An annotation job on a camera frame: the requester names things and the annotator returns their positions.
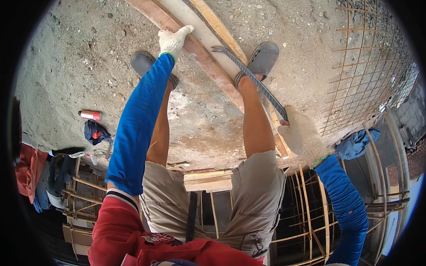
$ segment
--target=green glove cuff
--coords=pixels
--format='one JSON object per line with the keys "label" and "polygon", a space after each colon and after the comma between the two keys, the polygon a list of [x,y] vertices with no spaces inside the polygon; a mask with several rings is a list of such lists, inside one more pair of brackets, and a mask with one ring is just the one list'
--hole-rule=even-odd
{"label": "green glove cuff", "polygon": [[164,52],[164,53],[161,53],[160,56],[162,56],[163,54],[170,54],[173,57],[173,62],[176,63],[175,56],[172,53],[170,53],[170,52]]}
{"label": "green glove cuff", "polygon": [[323,157],[321,157],[320,159],[317,159],[317,160],[315,160],[314,161],[314,164],[311,166],[311,170],[313,170],[321,161],[323,161],[323,160],[325,160],[325,159],[327,159],[328,157],[330,157],[331,155],[330,154],[328,154],[328,155],[326,155],[326,156],[323,156]]}

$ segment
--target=knit glove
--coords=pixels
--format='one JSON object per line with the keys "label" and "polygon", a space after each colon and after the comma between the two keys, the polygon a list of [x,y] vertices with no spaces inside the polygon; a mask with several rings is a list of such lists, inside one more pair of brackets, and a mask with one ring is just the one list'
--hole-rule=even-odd
{"label": "knit glove", "polygon": [[194,27],[187,25],[180,28],[177,32],[161,30],[158,32],[160,37],[160,56],[162,54],[170,54],[176,62],[176,58],[181,53],[184,46],[185,37],[194,30]]}
{"label": "knit glove", "polygon": [[330,153],[322,142],[312,120],[292,106],[285,106],[289,126],[279,126],[278,133],[283,137],[290,150],[299,155],[309,167],[318,164],[317,160]]}

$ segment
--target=blue arm sleeve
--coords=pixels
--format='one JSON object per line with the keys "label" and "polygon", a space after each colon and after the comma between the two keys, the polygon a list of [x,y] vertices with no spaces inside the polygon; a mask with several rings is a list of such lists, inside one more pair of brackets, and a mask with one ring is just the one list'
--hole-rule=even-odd
{"label": "blue arm sleeve", "polygon": [[341,230],[340,242],[327,264],[345,263],[356,266],[368,231],[364,202],[348,175],[340,167],[335,154],[325,159],[315,171],[330,196],[334,215]]}
{"label": "blue arm sleeve", "polygon": [[121,114],[106,181],[132,196],[142,194],[147,151],[175,63],[162,54],[140,80]]}

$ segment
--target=pebble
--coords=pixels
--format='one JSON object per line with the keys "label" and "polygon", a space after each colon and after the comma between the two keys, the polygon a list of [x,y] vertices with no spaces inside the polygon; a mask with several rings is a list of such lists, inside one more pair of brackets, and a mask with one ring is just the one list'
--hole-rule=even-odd
{"label": "pebble", "polygon": [[330,19],[330,17],[328,16],[328,13],[327,13],[327,11],[324,11],[324,17],[326,18],[326,19]]}
{"label": "pebble", "polygon": [[241,11],[239,9],[234,11],[234,16],[239,17],[241,15]]}

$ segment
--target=red hoodie sleeve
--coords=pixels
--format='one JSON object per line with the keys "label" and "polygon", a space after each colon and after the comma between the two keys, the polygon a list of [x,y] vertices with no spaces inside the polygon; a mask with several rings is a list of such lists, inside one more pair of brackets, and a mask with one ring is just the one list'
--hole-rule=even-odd
{"label": "red hoodie sleeve", "polygon": [[138,203],[131,195],[109,189],[99,210],[89,249],[90,265],[120,265],[124,256],[138,249],[138,236],[144,232]]}

